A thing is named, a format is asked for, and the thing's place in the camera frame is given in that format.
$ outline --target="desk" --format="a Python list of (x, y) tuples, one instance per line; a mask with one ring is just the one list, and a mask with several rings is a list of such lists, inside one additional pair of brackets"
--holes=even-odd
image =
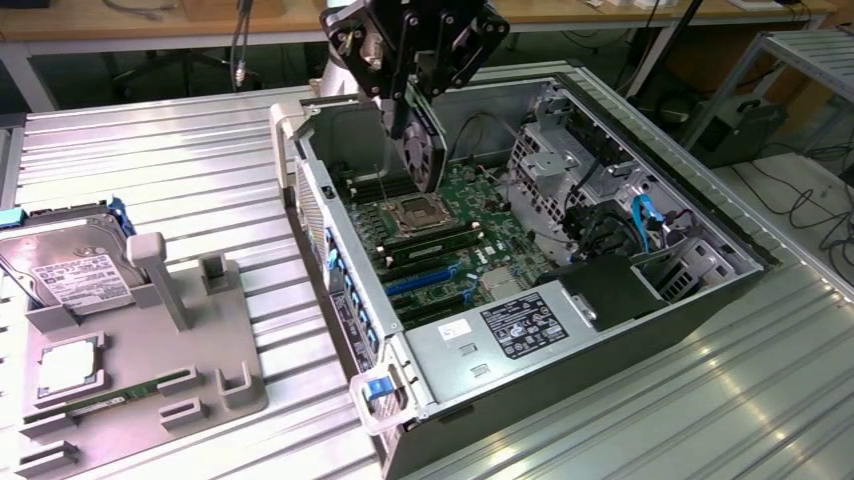
[[(283, 0), (282, 17), (252, 20), (250, 44), (324, 41), (318, 18), (323, 0)], [(825, 0), (806, 0), (813, 11), (810, 28), (834, 10)], [(643, 27), (650, 12), (634, 6), (608, 3), (594, 9), (580, 0), (496, 0), (496, 8), (515, 33), (535, 31), (623, 29)], [(650, 51), (635, 84), (646, 78), (663, 44), (673, 34), (685, 6), (661, 9), (651, 25), (666, 27)], [(746, 12), (726, 0), (706, 0), (693, 25), (787, 21), (790, 13)], [(183, 11), (163, 13), (163, 20), (111, 10), (96, 0), (55, 0), (49, 9), (9, 10), (0, 13), (0, 61), (33, 112), (56, 109), (29, 63), (36, 55), (101, 53), (177, 48), (212, 48), (231, 44), (234, 22), (188, 22)]]

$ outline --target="blue pcie slot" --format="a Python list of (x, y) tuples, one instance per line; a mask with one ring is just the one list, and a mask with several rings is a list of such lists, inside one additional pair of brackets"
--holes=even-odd
[(448, 280), (451, 280), (454, 278), (454, 275), (456, 275), (456, 272), (459, 271), (458, 265), (451, 265), (448, 268), (446, 268), (444, 270), (440, 270), (438, 272), (434, 273), (428, 273), (418, 278), (414, 278), (411, 280), (406, 280), (404, 282), (400, 282), (392, 286), (390, 286), (386, 289), (386, 295), (392, 296), (392, 295), (399, 295), (402, 293), (406, 292), (411, 292), (412, 290), (416, 290), (422, 287), (426, 287), (428, 285), (434, 285), (436, 283), (442, 283), (442, 282), (447, 282)]

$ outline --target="hard disk drive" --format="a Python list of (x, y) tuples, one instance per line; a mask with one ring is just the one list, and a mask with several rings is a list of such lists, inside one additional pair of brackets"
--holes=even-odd
[(129, 304), (147, 282), (127, 259), (133, 228), (120, 202), (24, 214), (3, 212), (0, 267), (33, 301), (88, 315)]

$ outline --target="hard drive label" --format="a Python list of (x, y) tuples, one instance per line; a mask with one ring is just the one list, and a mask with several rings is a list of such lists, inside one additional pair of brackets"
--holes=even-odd
[(484, 310), (480, 316), (514, 360), (570, 336), (539, 293)]
[(109, 255), (97, 255), (32, 269), (32, 273), (69, 308), (92, 305), (131, 294)]

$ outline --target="metal table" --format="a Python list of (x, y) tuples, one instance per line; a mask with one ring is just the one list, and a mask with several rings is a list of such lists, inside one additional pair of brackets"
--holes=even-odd
[[(584, 69), (540, 69), (582, 82), (785, 265), (682, 344), (412, 478), (850, 477), (854, 291)], [(296, 88), (32, 115), (13, 136), (17, 203), (56, 206), (115, 191), (140, 229), (164, 233), (169, 268), (204, 252), (240, 263), (271, 398), (259, 414), (77, 478), (379, 478), (276, 199), (267, 106), (284, 102), (296, 118), (307, 95)], [(1, 292), (7, 465), (23, 324), (20, 298)]]
[[(767, 32), (757, 35), (730, 76), (715, 92), (706, 108), (691, 122), (682, 145), (690, 149), (699, 139), (721, 105), (735, 92), (738, 83), (753, 68), (759, 55), (767, 52), (790, 67), (854, 103), (854, 34), (837, 29), (798, 32)], [(754, 92), (765, 94), (777, 75), (757, 85)]]

